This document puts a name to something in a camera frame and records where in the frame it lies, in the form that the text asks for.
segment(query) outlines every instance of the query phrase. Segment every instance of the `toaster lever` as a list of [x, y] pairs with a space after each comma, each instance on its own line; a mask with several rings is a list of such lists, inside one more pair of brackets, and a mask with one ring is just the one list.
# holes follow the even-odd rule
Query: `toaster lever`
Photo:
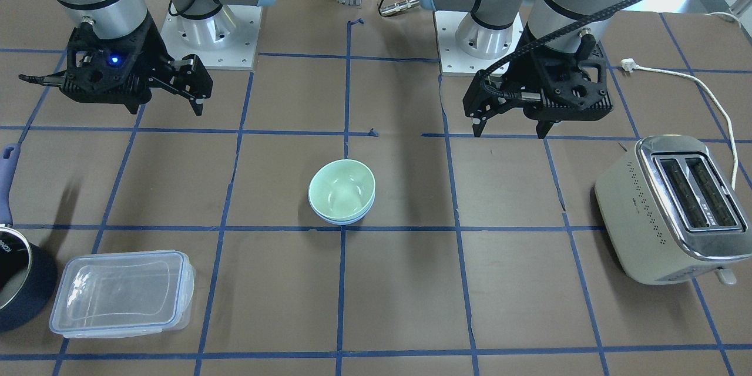
[[726, 287], [736, 285], [736, 275], [734, 274], [734, 271], [729, 268], [721, 266], [715, 269], [715, 275], [723, 285], [726, 285]]

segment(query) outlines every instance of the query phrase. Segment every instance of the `white mounting plate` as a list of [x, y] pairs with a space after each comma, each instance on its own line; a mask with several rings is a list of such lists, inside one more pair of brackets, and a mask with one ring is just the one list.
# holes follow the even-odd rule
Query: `white mounting plate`
[[185, 43], [180, 31], [183, 28], [177, 21], [177, 17], [167, 14], [165, 23], [162, 25], [162, 39], [167, 46], [167, 51], [176, 60], [186, 55], [195, 53], [201, 58], [207, 69], [224, 69], [228, 71], [252, 71], [256, 61], [256, 45], [259, 41], [261, 28], [261, 10], [257, 6], [230, 5], [236, 17], [237, 29], [233, 34], [232, 44], [227, 44], [222, 49], [197, 49]]
[[[438, 55], [441, 58], [441, 74], [447, 76], [473, 76], [481, 69], [486, 69], [498, 59], [486, 60], [474, 58], [460, 49], [454, 34], [457, 33], [459, 23], [467, 16], [467, 12], [448, 12], [439, 10], [434, 12], [436, 23], [436, 41], [438, 42]], [[519, 13], [512, 24], [511, 46], [516, 46], [519, 37], [522, 36], [522, 20]], [[515, 51], [508, 49], [506, 54]], [[507, 65], [501, 66], [494, 75], [502, 75], [507, 71]]]

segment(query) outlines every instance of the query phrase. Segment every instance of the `toaster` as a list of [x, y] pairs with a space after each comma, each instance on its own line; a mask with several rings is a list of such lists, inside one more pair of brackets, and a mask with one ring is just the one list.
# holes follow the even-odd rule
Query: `toaster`
[[691, 280], [752, 256], [749, 219], [704, 143], [685, 135], [639, 140], [596, 182], [613, 248], [629, 277], [649, 285]]

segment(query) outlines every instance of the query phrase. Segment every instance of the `blue handle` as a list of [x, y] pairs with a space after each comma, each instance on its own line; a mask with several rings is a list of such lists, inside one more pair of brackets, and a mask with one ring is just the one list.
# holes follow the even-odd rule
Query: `blue handle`
[[16, 173], [18, 156], [21, 154], [21, 145], [9, 144], [5, 146], [0, 156], [0, 224], [13, 224], [11, 216], [11, 183]]

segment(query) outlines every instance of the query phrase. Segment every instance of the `clear plastic lid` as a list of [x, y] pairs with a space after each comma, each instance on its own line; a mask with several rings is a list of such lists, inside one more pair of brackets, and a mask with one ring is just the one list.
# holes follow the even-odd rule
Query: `clear plastic lid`
[[95, 254], [63, 271], [49, 328], [67, 338], [159, 333], [193, 296], [193, 267], [179, 251]]

